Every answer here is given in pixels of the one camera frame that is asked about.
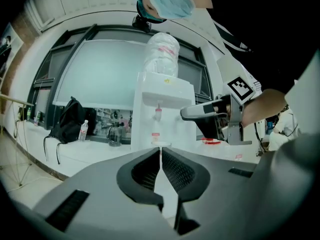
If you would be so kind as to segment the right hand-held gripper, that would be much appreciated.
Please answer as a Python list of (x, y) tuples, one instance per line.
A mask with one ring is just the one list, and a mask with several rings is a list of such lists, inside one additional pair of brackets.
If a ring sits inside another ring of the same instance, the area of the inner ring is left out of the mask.
[(230, 145), (250, 145), (251, 140), (244, 140), (242, 124), (245, 103), (256, 93), (248, 83), (244, 67), (231, 55), (224, 55), (217, 61), (223, 81), (222, 94), (217, 98), (223, 101), (227, 111), (227, 124), (222, 128), (214, 116), (218, 107), (213, 101), (200, 103), (180, 110), (184, 121), (195, 121), (203, 136), (208, 139), (222, 140)]

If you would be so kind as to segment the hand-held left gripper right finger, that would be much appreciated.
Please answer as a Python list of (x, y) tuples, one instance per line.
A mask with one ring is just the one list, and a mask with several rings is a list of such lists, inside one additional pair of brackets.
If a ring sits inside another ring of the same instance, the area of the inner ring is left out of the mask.
[(259, 240), (253, 221), (254, 202), (245, 197), (257, 185), (250, 179), (255, 163), (197, 155), (163, 148), (162, 169), (178, 194), (175, 229), (163, 240)]

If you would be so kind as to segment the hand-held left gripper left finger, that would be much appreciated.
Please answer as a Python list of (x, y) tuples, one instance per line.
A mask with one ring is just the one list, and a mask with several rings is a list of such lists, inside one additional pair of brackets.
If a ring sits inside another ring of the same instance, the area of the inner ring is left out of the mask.
[[(148, 148), (85, 167), (52, 189), (34, 209), (22, 206), (23, 217), (49, 240), (175, 239), (175, 231), (156, 205), (134, 202), (117, 184), (121, 166), (150, 151)], [(87, 198), (65, 231), (60, 231), (52, 214), (75, 191), (87, 194)]]

